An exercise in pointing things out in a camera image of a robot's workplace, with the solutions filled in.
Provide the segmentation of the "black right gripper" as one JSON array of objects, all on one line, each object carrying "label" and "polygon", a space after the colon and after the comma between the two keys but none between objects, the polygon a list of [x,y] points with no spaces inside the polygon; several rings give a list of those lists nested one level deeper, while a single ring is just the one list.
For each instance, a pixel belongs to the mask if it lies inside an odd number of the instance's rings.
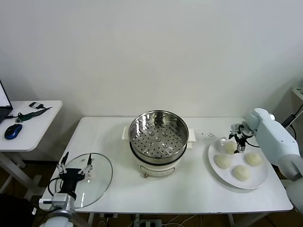
[{"label": "black right gripper", "polygon": [[243,153],[246,148],[247,135],[243,134],[241,131],[230,132],[228,139],[231,140],[234,138],[236,140],[236,150],[234,154]]}]

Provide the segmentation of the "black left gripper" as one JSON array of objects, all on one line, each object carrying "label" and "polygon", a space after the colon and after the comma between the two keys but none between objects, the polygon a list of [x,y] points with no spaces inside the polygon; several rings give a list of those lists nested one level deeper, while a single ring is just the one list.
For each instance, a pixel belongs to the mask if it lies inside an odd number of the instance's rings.
[{"label": "black left gripper", "polygon": [[65,164],[68,158],[69,152],[61,159],[57,164],[57,169],[59,171],[59,177],[62,180],[62,186],[60,193],[71,193],[75,192],[77,183],[85,178],[86,174],[89,174],[92,170],[92,158],[89,155],[87,164],[84,168],[65,168]]}]

